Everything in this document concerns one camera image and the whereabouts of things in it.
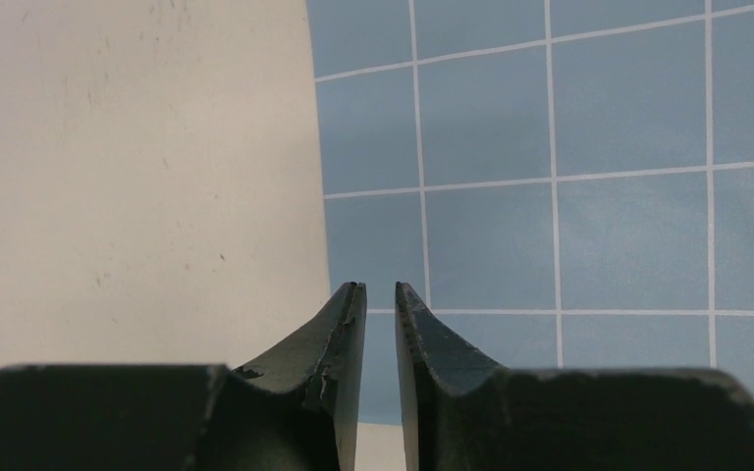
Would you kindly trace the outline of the blue checked cloth napkin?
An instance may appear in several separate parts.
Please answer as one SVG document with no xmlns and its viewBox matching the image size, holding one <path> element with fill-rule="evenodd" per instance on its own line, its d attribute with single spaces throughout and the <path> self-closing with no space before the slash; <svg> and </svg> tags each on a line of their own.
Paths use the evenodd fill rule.
<svg viewBox="0 0 754 471">
<path fill-rule="evenodd" d="M 394 286 L 513 368 L 754 393 L 754 1 L 311 1 L 359 418 L 401 424 Z"/>
</svg>

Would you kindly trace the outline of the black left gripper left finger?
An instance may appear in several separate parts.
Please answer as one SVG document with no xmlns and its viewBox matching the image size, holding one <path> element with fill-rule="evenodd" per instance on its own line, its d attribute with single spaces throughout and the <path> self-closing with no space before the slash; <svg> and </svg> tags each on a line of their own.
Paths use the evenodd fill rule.
<svg viewBox="0 0 754 471">
<path fill-rule="evenodd" d="M 220 397 L 221 469 L 353 469 L 366 308 L 365 285 L 344 283 L 232 371 Z"/>
</svg>

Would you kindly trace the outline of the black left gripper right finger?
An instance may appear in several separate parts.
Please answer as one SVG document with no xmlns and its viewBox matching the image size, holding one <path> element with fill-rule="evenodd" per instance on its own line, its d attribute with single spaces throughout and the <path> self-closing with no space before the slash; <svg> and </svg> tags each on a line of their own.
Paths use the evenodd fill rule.
<svg viewBox="0 0 754 471">
<path fill-rule="evenodd" d="M 409 283 L 395 287 L 408 470 L 490 470 L 501 365 L 439 320 Z"/>
</svg>

